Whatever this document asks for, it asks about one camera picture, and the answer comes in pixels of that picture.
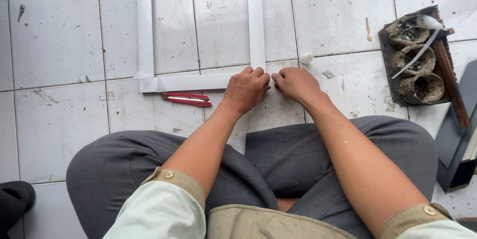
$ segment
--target light green sleeve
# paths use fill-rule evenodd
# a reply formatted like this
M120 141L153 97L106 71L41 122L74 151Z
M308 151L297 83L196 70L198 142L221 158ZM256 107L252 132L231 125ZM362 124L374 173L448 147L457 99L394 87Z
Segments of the light green sleeve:
M203 239L202 207L187 191L169 182L141 185L124 203L103 239Z
M396 239L477 239L477 234L452 220L438 220L407 229Z

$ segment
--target white picture frame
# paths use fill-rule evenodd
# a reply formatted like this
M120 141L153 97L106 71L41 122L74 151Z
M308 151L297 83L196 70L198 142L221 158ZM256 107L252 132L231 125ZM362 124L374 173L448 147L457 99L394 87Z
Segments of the white picture frame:
M248 1L248 32L250 38L250 65L265 71L265 31L263 28L262 0ZM235 73L168 76L154 75L154 38L152 0L137 0L140 93L171 92L186 90L224 89Z

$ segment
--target button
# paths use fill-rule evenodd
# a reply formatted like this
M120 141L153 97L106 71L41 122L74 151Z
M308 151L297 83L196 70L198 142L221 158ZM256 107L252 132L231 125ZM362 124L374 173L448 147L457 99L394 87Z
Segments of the button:
M167 173L165 174L165 178L172 178L172 176L174 175L174 173L172 173L172 171L167 171Z
M426 212L427 214L429 215L434 215L436 213L436 211L434 210L434 208L430 207L430 206L425 206L424 207L424 212Z

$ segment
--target hand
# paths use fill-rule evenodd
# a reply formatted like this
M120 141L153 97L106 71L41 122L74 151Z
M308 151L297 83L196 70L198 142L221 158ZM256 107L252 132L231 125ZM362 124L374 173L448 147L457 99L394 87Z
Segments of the hand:
M247 67L230 78L221 103L242 116L260 102L271 88L269 83L270 75L263 73L262 68L253 70L252 67Z
M310 98L324 94L319 88L318 81L303 68L284 68L279 73L272 74L271 78L275 81L275 88L302 106Z

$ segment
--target rolled-up sleeve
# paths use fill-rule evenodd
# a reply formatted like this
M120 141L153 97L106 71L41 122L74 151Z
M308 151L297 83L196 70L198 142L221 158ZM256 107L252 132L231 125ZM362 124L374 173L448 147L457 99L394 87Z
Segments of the rolled-up sleeve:
M394 214L383 223L379 239L477 239L439 204L417 204Z
M126 200L104 239L203 239L205 196L200 184L157 168Z

